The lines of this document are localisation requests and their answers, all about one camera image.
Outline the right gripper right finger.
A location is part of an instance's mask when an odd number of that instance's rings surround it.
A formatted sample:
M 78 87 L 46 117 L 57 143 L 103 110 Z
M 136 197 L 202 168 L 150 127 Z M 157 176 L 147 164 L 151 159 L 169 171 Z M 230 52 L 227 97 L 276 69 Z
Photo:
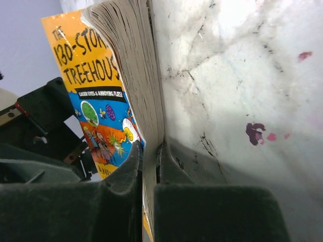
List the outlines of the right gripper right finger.
M 196 184 L 166 143 L 157 159 L 155 241 L 289 241 L 279 204 L 266 189 Z

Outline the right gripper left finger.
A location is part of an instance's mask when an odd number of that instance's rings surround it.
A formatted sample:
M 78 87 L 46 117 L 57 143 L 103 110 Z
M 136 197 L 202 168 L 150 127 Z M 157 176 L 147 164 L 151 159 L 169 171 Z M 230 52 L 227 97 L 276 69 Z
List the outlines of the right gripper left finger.
M 140 142 L 98 182 L 1 184 L 1 241 L 142 241 Z

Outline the yellow 130-Storey Treehouse book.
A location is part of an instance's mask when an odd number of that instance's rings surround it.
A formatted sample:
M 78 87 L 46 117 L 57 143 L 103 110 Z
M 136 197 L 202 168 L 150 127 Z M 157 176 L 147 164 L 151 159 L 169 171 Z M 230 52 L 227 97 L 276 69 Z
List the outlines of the yellow 130-Storey Treehouse book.
M 134 143 L 143 148 L 144 227 L 154 240 L 165 121 L 150 1 L 102 1 L 41 22 L 100 177 L 121 166 Z

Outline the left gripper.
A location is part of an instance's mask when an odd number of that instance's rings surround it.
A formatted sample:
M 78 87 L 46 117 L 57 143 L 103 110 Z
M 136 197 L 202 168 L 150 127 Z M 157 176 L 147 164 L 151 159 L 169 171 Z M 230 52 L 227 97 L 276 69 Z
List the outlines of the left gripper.
M 81 181 L 90 180 L 96 168 L 85 138 L 65 124 L 72 116 L 63 80 L 54 78 L 1 110 L 1 152 L 60 161 L 73 167 Z

